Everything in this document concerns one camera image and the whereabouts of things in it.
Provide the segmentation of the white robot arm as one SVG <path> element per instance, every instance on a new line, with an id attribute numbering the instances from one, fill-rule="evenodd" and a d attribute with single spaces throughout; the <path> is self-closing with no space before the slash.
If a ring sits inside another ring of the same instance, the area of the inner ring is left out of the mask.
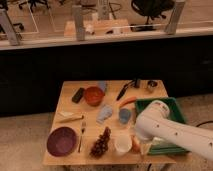
<path id="1" fill-rule="evenodd" d="M 213 131 L 171 121 L 169 113 L 164 102 L 152 101 L 136 118 L 136 136 L 141 141 L 159 137 L 213 160 Z"/>

